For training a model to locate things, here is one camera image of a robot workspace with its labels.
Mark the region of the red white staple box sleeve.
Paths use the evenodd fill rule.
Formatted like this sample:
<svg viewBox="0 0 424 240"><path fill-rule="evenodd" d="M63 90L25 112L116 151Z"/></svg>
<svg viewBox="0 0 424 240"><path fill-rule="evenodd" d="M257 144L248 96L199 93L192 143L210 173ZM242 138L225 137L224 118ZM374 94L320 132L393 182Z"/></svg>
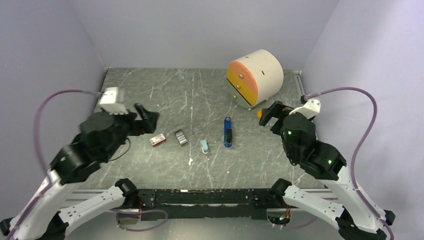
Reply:
<svg viewBox="0 0 424 240"><path fill-rule="evenodd" d="M163 133L158 134L158 135L149 139L152 147L157 147L157 146L161 145L162 143L164 143L166 140L167 139L166 139L166 137Z"/></svg>

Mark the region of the light blue white stapler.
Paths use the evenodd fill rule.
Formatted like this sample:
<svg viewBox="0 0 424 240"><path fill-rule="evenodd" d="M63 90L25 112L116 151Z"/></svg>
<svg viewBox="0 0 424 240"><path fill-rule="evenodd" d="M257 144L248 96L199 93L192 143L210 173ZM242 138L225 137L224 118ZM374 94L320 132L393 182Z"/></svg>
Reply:
<svg viewBox="0 0 424 240"><path fill-rule="evenodd" d="M201 145L201 151L203 152L203 154L208 154L209 153L209 146L208 146L207 140L202 139L200 141L200 145Z"/></svg>

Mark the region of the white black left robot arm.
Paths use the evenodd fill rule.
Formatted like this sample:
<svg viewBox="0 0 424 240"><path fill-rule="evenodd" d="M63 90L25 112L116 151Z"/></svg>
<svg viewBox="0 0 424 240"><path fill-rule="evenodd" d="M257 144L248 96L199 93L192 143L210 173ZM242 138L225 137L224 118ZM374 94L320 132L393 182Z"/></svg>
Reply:
<svg viewBox="0 0 424 240"><path fill-rule="evenodd" d="M27 206L3 219L0 230L8 240L62 240L83 223L115 209L132 208L140 200L134 183L123 178L106 191L68 208L63 203L90 175L108 163L128 137L155 132L160 117L141 104L135 111L91 114L79 133L64 146L47 168L46 177Z"/></svg>

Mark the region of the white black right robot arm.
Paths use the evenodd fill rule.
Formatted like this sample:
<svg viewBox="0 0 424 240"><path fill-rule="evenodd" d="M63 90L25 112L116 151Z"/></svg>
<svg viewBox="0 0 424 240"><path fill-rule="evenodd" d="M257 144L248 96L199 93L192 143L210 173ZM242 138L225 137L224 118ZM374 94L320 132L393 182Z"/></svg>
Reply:
<svg viewBox="0 0 424 240"><path fill-rule="evenodd" d="M343 155L317 139L313 118L320 110L320 101L313 98L297 108L276 101L257 115L261 126L276 118L271 131L281 137L290 163L329 188L337 202L308 193L282 178L269 189L270 202L275 207L299 208L326 221L345 240L385 240L395 214L378 207L363 193Z"/></svg>

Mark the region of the yellow eraser block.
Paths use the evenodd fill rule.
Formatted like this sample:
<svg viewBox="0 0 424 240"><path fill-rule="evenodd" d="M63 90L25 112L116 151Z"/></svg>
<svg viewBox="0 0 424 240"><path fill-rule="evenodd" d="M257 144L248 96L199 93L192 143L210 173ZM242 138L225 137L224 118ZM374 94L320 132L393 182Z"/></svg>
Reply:
<svg viewBox="0 0 424 240"><path fill-rule="evenodd" d="M257 115L257 118L258 119L260 119L261 117L262 117L262 110L258 110L257 112L256 112L256 115Z"/></svg>

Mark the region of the cream round drawer cabinet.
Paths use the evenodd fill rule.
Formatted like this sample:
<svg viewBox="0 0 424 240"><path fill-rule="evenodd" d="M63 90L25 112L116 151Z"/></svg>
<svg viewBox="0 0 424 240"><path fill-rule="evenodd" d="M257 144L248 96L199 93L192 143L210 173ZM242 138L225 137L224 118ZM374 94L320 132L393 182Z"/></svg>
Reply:
<svg viewBox="0 0 424 240"><path fill-rule="evenodd" d="M280 91L284 71L273 54L260 49L231 61L226 82L232 98L250 110Z"/></svg>

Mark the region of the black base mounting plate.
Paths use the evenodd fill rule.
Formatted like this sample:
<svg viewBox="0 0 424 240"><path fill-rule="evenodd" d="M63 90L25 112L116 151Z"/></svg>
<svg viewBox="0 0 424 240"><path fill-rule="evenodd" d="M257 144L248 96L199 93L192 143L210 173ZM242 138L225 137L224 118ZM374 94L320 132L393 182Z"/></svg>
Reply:
<svg viewBox="0 0 424 240"><path fill-rule="evenodd" d="M287 205L267 188L139 189L138 198L119 210L141 210L142 221L203 218L267 220L275 211L285 214Z"/></svg>

